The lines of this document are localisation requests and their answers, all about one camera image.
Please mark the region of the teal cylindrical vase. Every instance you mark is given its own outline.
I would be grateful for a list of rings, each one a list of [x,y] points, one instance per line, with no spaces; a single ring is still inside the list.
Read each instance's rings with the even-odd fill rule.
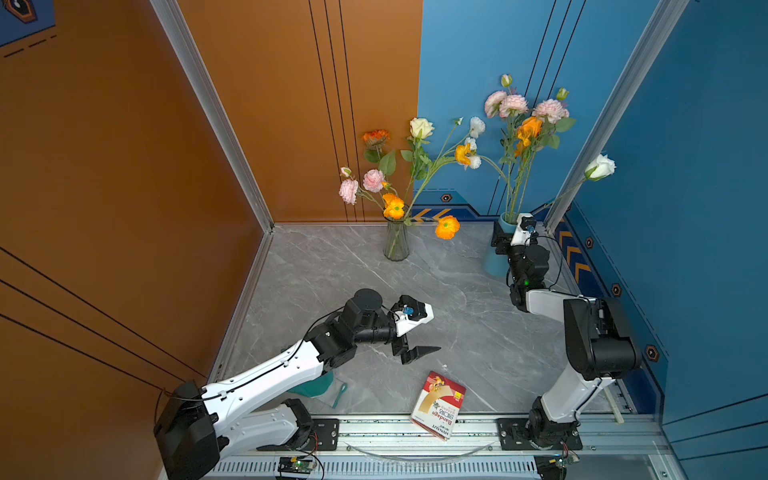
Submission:
[[[507,222],[504,215],[500,215],[493,223],[490,241],[482,263],[488,275],[503,277],[507,274],[509,267],[507,249],[511,246],[516,229],[517,224]]]

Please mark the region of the orange poppy flower stem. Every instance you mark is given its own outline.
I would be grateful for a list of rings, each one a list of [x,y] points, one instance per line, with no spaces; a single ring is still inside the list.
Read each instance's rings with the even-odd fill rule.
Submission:
[[[407,205],[397,195],[387,193],[382,197],[384,201],[383,216],[394,228],[397,235],[404,235],[405,228],[416,224],[426,223],[434,226],[435,235],[441,240],[452,240],[460,231],[460,221],[447,213],[438,213],[436,216],[425,217],[424,211],[415,215],[407,213]]]

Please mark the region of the clear glass vase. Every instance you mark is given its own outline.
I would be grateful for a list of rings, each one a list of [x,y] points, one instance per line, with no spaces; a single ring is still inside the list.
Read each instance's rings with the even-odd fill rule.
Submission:
[[[409,256],[408,226],[403,220],[387,220],[387,237],[383,253],[393,262],[403,261]]]

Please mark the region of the white ranunculus flower stem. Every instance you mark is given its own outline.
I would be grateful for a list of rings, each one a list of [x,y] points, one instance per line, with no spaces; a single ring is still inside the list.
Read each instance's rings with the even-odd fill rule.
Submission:
[[[476,145],[476,148],[478,151],[477,140],[485,132],[485,129],[486,129],[485,123],[479,117],[472,117],[469,120],[469,127],[468,127],[467,134],[464,135],[460,140],[458,140],[455,145],[451,147],[448,146],[448,142],[452,139],[454,131],[456,130],[457,127],[462,125],[462,122],[463,122],[463,118],[458,118],[454,120],[453,128],[449,132],[448,136],[445,139],[445,142],[443,143],[443,146],[441,147],[440,151],[436,156],[431,156],[426,151],[429,154],[430,158],[433,160],[431,175],[429,176],[426,182],[418,181],[414,183],[413,197],[412,197],[413,201],[416,201],[418,199],[420,194],[425,190],[426,186],[430,183],[430,181],[439,172],[440,169],[442,169],[445,166],[456,164],[454,159],[454,150],[458,145],[465,142],[471,142]]]

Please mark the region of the yellow orange ranunculus stem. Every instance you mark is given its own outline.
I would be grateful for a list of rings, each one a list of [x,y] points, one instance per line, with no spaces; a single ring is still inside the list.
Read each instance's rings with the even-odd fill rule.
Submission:
[[[529,117],[522,122],[515,132],[513,160],[516,175],[506,212],[506,219],[515,222],[522,212],[522,202],[531,175],[534,159],[545,148],[558,149],[560,137],[556,125],[547,119]]]

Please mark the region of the white rose bud stem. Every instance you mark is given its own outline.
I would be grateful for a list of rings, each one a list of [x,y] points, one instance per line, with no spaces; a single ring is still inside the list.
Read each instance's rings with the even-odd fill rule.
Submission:
[[[557,201],[569,196],[571,193],[576,193],[584,183],[598,182],[606,177],[613,175],[615,170],[616,164],[614,160],[610,159],[604,154],[598,154],[591,162],[586,165],[583,172],[583,177],[577,181],[575,186],[558,195],[553,201],[545,203],[541,206],[541,208],[551,208]]]

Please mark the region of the pink rose stem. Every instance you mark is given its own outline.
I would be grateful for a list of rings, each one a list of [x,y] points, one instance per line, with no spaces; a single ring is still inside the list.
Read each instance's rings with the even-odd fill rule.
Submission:
[[[498,164],[505,174],[506,183],[504,207],[500,211],[504,219],[507,219],[506,214],[512,204],[514,193],[513,174],[516,165],[514,151],[519,142],[517,130],[529,112],[526,98],[517,93],[513,83],[514,79],[510,74],[502,74],[500,77],[501,89],[490,94],[484,104],[486,117],[488,119],[499,118],[502,122],[500,143],[503,154]]]

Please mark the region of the pink peony flower stem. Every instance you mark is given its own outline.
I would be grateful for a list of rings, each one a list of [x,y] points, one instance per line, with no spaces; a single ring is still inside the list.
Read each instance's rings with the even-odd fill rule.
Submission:
[[[344,203],[355,205],[358,198],[364,198],[384,209],[388,205],[383,191],[388,186],[384,173],[379,169],[367,171],[361,181],[358,181],[349,167],[340,168],[342,179],[339,196]]]

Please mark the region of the cream white rose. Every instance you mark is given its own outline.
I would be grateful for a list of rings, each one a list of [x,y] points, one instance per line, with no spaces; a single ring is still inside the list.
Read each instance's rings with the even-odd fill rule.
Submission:
[[[409,136],[407,137],[408,149],[400,151],[401,157],[409,164],[409,186],[415,182],[426,182],[431,175],[433,160],[426,152],[424,146],[434,132],[434,125],[426,118],[413,118],[409,122]]]

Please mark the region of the orange flower bunch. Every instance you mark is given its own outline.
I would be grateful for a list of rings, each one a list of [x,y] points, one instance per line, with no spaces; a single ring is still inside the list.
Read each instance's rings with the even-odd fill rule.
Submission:
[[[502,166],[477,151],[476,145],[465,142],[454,150],[455,163],[469,171],[469,180],[464,188],[474,206],[486,209],[493,203],[494,195],[498,190],[497,182],[506,183],[509,174]]]

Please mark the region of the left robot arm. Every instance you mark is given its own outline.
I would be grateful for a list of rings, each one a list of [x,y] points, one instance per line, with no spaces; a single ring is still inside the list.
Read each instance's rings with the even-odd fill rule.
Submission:
[[[434,318],[433,307],[402,295],[390,308],[363,288],[314,321],[301,340],[275,357],[225,380],[187,381],[169,392],[153,434],[170,479],[201,479],[222,459],[262,447],[299,449],[314,421],[298,399],[265,404],[354,358],[361,344],[383,344],[407,365],[434,346],[410,347],[407,335]]]

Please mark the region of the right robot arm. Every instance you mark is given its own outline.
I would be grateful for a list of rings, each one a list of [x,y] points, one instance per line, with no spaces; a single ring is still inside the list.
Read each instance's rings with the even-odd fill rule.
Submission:
[[[584,408],[615,381],[639,369],[642,355],[618,301],[545,287],[549,251],[538,237],[536,220],[522,215],[512,232],[495,223],[490,246],[507,258],[512,304],[563,323],[568,364],[554,385],[534,400],[527,418],[497,421],[498,435],[504,450],[578,450]]]

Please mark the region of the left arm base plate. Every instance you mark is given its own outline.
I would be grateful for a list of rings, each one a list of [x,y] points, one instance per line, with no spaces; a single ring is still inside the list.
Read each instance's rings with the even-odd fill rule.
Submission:
[[[338,448],[340,421],[338,418],[314,419],[310,430],[299,432],[282,445],[258,447],[258,451],[306,451],[326,452]]]

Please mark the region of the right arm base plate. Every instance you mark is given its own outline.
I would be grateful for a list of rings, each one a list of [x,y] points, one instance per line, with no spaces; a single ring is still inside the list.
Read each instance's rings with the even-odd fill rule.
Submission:
[[[532,423],[522,417],[506,417],[497,419],[496,427],[503,451],[583,449],[576,422],[556,423],[543,420]]]

